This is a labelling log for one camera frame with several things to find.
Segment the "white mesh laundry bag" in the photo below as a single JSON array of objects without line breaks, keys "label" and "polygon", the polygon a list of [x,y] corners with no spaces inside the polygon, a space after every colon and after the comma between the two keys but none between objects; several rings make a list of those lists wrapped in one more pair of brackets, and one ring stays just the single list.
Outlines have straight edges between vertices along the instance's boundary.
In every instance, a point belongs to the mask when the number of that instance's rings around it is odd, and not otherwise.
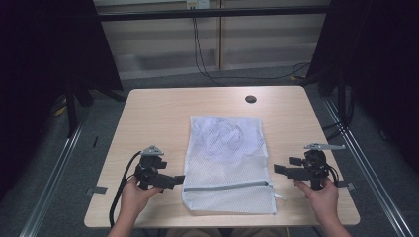
[{"label": "white mesh laundry bag", "polygon": [[191,117],[182,199],[189,210],[276,213],[258,118]]}]

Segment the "power outlet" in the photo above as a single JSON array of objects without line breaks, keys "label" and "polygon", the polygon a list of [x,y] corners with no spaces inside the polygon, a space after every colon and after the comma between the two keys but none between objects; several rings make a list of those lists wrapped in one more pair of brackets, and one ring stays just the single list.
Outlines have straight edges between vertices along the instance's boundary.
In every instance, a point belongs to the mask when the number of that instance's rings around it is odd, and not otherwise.
[{"label": "power outlet", "polygon": [[210,0],[187,0],[186,9],[209,9]]},{"label": "power outlet", "polygon": [[186,9],[199,9],[198,8],[198,0],[187,0],[186,1]]},{"label": "power outlet", "polygon": [[198,0],[198,9],[209,9],[210,0]]}]

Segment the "human hand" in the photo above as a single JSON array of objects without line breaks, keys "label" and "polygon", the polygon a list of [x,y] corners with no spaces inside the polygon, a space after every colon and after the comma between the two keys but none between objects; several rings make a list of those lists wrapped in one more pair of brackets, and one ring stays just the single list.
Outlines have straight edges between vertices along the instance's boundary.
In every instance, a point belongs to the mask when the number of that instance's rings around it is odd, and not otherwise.
[{"label": "human hand", "polygon": [[124,185],[120,214],[108,237],[129,236],[138,215],[145,209],[150,198],[163,190],[157,187],[143,190],[137,183],[138,179],[132,177]]},{"label": "human hand", "polygon": [[324,179],[323,189],[319,191],[313,190],[303,181],[294,181],[294,183],[305,193],[320,225],[330,220],[339,221],[337,207],[339,192],[329,178]]},{"label": "human hand", "polygon": [[163,190],[157,187],[143,190],[137,183],[136,177],[132,177],[126,182],[121,197],[120,215],[136,219],[145,209],[150,198]]}]

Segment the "black cable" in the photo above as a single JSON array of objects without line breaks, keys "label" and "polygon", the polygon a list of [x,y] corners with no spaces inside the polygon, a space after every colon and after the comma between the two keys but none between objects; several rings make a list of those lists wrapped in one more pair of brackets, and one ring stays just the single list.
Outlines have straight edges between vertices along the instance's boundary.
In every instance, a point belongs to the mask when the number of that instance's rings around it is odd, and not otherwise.
[{"label": "black cable", "polygon": [[339,174],[338,174],[338,172],[335,170],[335,168],[333,168],[331,166],[328,167],[328,170],[330,171],[330,174],[332,174],[333,184],[336,187],[339,187]]},{"label": "black cable", "polygon": [[[307,65],[310,64],[310,62],[297,63],[296,65],[293,66],[293,71],[291,73],[288,73],[288,74],[285,74],[285,75],[282,75],[282,76],[277,76],[277,77],[210,76],[210,74],[207,72],[207,69],[205,67],[204,60],[203,60],[203,55],[202,55],[202,52],[201,52],[201,44],[200,44],[200,38],[199,38],[199,35],[198,35],[198,25],[197,25],[197,19],[196,18],[193,18],[193,23],[194,23],[194,39],[195,39],[195,62],[197,64],[198,70],[200,71],[200,73],[203,76],[208,77],[213,83],[215,83],[219,86],[225,86],[225,85],[223,85],[221,83],[218,83],[218,82],[214,81],[213,79],[275,80],[275,79],[281,79],[281,78],[284,78],[284,77],[295,75],[298,71],[302,70],[304,67],[306,67]],[[198,55],[201,58],[201,64],[203,66],[204,72],[201,70],[201,67],[199,66]],[[302,67],[299,68],[299,69],[295,69],[298,65],[302,65]]]},{"label": "black cable", "polygon": [[126,185],[126,182],[128,180],[128,178],[126,177],[126,174],[128,173],[129,168],[130,168],[133,160],[139,154],[141,154],[141,151],[136,152],[132,156],[132,158],[129,160],[128,164],[126,165],[126,170],[124,171],[123,178],[121,179],[120,186],[118,187],[117,193],[115,194],[114,201],[112,202],[111,209],[109,211],[109,222],[111,223],[111,228],[114,227],[114,225],[115,225],[115,221],[114,221],[115,207],[117,207],[118,201],[120,200],[121,193],[123,192],[124,186]]},{"label": "black cable", "polygon": [[349,124],[351,123],[351,121],[354,117],[355,100],[356,100],[356,95],[355,95],[354,89],[351,88],[351,101],[350,101],[350,104],[349,104],[348,111],[346,112],[346,115],[345,115],[345,122],[339,121],[339,122],[336,122],[335,124],[324,127],[323,130],[328,129],[330,127],[333,127],[334,125],[340,125],[341,126],[335,132],[330,134],[326,138],[327,140],[331,140],[331,139],[335,138],[336,136],[338,136],[340,133],[346,131],[346,129],[348,128]]}]

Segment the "hand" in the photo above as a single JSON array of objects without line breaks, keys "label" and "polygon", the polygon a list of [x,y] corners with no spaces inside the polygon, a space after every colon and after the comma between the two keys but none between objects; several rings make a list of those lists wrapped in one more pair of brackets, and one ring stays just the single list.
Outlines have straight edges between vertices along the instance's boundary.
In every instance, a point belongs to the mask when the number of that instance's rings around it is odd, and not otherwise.
[{"label": "hand", "polygon": [[323,189],[319,191],[314,191],[302,181],[294,181],[294,183],[305,193],[320,224],[326,220],[338,218],[339,192],[329,178],[324,179]]},{"label": "hand", "polygon": [[136,177],[132,177],[126,182],[121,197],[120,215],[136,219],[147,206],[148,200],[163,190],[157,187],[143,190],[137,184],[138,179]]},{"label": "hand", "polygon": [[323,181],[323,189],[314,191],[302,181],[294,181],[310,201],[317,222],[327,237],[349,237],[351,234],[345,229],[338,216],[338,188],[328,178]]},{"label": "hand", "polygon": [[137,183],[136,177],[132,177],[126,182],[121,196],[120,214],[108,235],[109,237],[129,236],[138,215],[145,209],[150,198],[163,190],[157,187],[143,190]]}]

